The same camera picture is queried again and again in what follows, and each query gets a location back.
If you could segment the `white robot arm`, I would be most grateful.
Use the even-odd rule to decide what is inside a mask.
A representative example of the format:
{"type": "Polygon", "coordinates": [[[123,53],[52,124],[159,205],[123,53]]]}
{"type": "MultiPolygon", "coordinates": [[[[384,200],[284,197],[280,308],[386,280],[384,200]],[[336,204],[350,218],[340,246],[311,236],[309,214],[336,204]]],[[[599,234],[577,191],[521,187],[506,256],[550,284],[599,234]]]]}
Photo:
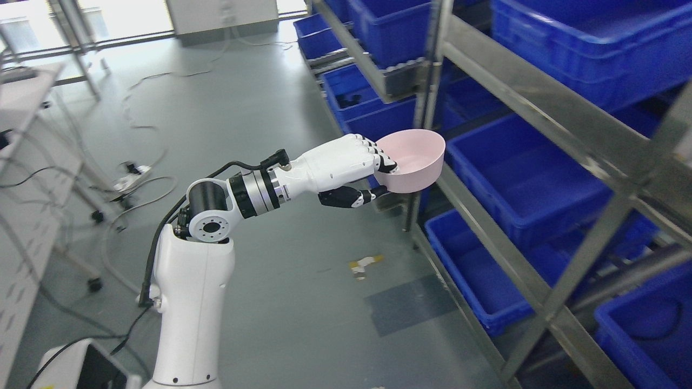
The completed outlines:
{"type": "Polygon", "coordinates": [[[278,209],[286,195],[269,168],[196,180],[184,199],[183,225],[165,223],[158,237],[153,271],[162,323],[146,388],[222,387],[223,301],[235,267],[230,233],[243,219],[278,209]]]}

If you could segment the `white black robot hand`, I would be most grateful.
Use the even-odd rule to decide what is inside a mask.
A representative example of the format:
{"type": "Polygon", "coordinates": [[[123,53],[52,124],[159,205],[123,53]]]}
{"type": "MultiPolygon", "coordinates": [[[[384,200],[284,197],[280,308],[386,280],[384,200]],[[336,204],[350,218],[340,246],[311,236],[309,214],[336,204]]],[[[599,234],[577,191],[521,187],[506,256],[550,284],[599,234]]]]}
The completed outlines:
{"type": "Polygon", "coordinates": [[[281,188],[293,199],[302,193],[316,193],[324,206],[356,209],[383,196],[387,189],[372,190],[348,187],[376,172],[390,174],[398,168],[395,160],[362,135],[344,135],[315,147],[289,167],[274,169],[281,188]]]}

